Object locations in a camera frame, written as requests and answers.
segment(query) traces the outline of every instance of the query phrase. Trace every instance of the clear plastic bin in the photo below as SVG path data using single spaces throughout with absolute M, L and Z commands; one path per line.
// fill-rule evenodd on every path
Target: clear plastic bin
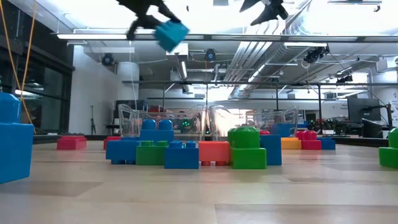
M 128 105 L 119 105 L 121 136 L 139 137 L 142 122 L 146 119 L 159 122 L 168 119 L 173 124 L 174 139 L 202 141 L 205 137 L 206 106 L 198 105 L 184 113 L 136 111 Z
M 211 106 L 208 110 L 211 137 L 215 141 L 225 140 L 231 128 L 255 127 L 260 131 L 294 137 L 297 131 L 299 108 L 287 110 L 263 110 L 261 113 L 232 114 L 224 106 Z

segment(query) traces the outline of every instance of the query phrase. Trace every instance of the red block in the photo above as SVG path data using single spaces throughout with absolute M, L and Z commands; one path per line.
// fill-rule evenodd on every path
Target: red block
M 298 138 L 298 140 L 304 140 L 304 131 L 297 131 L 296 132 L 296 138 Z
M 301 148 L 303 150 L 322 150 L 322 143 L 319 140 L 303 140 L 301 141 Z
M 106 139 L 104 139 L 104 150 L 106 150 L 108 141 L 119 141 L 120 139 L 122 139 L 121 136 L 108 136 Z
M 209 166 L 211 161 L 216 166 L 226 166 L 229 163 L 229 142 L 227 141 L 200 141 L 199 160 L 203 166 Z
M 79 150 L 87 147 L 84 136 L 62 136 L 57 140 L 57 150 Z
M 267 135 L 269 134 L 269 131 L 260 131 L 260 135 Z
M 317 133 L 315 131 L 305 131 L 303 133 L 304 141 L 317 140 Z

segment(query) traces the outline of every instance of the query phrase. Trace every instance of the yellow building block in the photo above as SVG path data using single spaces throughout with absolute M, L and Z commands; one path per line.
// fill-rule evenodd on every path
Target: yellow building block
M 298 138 L 282 138 L 282 149 L 301 149 L 301 140 Z

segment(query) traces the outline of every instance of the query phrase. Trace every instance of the wooden floor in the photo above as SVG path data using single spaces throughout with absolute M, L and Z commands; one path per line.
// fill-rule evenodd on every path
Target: wooden floor
M 398 171 L 376 148 L 284 151 L 267 170 L 110 165 L 88 148 L 34 146 L 30 177 L 0 185 L 0 223 L 398 223 Z

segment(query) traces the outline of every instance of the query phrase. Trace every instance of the orange block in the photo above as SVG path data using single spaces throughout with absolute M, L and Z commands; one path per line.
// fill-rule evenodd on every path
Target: orange block
M 216 166 L 226 166 L 229 163 L 229 142 L 227 141 L 200 141 L 199 160 L 203 166 L 209 166 L 211 161 Z
M 282 138 L 282 149 L 301 149 L 301 140 L 298 138 Z

